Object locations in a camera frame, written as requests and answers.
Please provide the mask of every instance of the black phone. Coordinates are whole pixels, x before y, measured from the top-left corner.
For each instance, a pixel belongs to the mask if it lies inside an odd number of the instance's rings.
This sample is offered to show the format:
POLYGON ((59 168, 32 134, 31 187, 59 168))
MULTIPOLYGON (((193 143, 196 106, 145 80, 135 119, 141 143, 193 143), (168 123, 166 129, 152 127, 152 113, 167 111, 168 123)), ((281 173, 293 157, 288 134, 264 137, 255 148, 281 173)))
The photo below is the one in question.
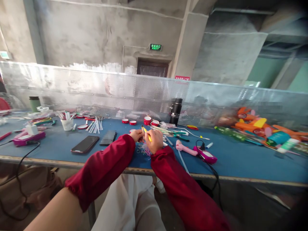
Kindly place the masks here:
POLYGON ((88 153, 93 146, 99 141, 98 136, 87 136, 83 141, 71 149, 71 152, 88 153))
POLYGON ((109 130, 106 135, 102 138, 99 145, 100 146, 108 146, 116 139, 116 131, 109 130))

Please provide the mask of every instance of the red arm sleeve cover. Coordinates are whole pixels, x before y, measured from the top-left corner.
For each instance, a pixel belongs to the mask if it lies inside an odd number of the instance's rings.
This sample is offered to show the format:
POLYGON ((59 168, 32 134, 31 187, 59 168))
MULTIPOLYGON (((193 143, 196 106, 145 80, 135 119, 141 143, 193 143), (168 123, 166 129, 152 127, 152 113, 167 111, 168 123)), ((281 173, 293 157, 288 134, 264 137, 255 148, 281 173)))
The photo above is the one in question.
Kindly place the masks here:
POLYGON ((135 151, 135 141, 122 135, 105 150, 95 152, 79 172, 66 180, 65 186, 79 199, 85 212, 124 171, 135 151))
POLYGON ((230 230, 223 212, 177 162, 172 148, 152 155, 151 166, 186 230, 230 230))

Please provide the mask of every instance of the brown door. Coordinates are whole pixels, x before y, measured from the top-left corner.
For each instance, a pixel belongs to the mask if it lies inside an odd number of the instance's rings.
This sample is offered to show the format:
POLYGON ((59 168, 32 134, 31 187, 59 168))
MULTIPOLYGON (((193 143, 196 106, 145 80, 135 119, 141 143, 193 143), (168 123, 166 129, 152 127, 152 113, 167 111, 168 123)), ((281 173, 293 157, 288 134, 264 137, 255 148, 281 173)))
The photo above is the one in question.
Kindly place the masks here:
POLYGON ((169 64, 138 61, 137 74, 167 77, 169 64))

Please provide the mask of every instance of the exit sign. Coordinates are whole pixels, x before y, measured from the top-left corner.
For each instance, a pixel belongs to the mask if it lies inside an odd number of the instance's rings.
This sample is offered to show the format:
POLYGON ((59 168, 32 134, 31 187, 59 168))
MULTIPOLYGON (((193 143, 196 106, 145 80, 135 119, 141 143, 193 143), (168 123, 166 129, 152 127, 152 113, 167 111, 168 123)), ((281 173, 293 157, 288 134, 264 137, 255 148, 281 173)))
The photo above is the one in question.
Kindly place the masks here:
POLYGON ((150 50, 161 51, 162 45, 159 44, 150 44, 150 50))

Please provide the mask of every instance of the pencil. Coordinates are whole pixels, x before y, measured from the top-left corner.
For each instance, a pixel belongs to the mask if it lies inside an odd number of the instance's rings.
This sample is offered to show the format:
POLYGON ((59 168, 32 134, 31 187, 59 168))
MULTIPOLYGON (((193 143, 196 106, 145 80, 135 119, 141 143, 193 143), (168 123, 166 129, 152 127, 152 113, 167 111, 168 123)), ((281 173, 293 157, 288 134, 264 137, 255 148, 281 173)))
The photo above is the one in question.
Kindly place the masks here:
POLYGON ((147 130, 145 129, 145 127, 143 125, 141 125, 141 128, 144 130, 144 133, 147 133, 147 130))

